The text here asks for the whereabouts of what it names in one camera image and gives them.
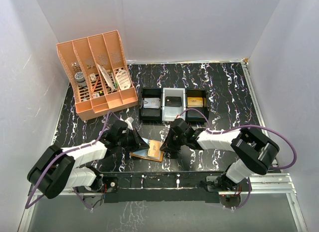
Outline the orange leather card holder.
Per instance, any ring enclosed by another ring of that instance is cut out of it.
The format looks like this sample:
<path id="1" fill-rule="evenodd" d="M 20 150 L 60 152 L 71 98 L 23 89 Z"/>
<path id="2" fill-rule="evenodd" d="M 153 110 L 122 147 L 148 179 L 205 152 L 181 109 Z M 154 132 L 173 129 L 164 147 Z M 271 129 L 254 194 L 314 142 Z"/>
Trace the orange leather card holder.
<path id="1" fill-rule="evenodd" d="M 163 151 L 160 150 L 162 142 L 146 138 L 143 138 L 143 140 L 149 145 L 149 148 L 130 152 L 130 155 L 140 159 L 161 162 L 163 160 Z"/>

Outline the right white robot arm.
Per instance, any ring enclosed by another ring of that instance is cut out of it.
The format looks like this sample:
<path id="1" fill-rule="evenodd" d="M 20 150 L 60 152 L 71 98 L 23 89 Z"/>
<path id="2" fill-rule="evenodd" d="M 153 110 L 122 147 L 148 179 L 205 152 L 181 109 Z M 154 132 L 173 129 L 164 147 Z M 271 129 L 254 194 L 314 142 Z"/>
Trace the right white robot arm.
<path id="1" fill-rule="evenodd" d="M 211 131 L 193 129 L 183 119 L 175 119 L 160 150 L 177 153 L 182 146 L 193 150 L 218 149 L 232 151 L 238 160 L 229 165 L 223 174 L 213 180 L 201 181 L 206 190 L 235 190 L 243 179 L 252 174 L 265 175 L 280 148 L 259 127 L 245 125 L 240 129 Z"/>

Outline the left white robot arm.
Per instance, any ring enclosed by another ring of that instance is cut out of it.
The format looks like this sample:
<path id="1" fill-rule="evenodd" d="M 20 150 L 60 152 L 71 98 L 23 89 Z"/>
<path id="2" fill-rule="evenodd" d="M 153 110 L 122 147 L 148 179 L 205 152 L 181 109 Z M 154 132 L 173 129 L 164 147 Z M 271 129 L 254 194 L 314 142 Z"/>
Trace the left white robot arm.
<path id="1" fill-rule="evenodd" d="M 27 174 L 27 180 L 48 199 L 57 197 L 64 189 L 88 187 L 96 192 L 103 179 L 94 169 L 84 165 L 101 160 L 115 148 L 135 152 L 150 148 L 149 139 L 142 138 L 129 121 L 117 120 L 97 140 L 78 147 L 49 146 Z"/>

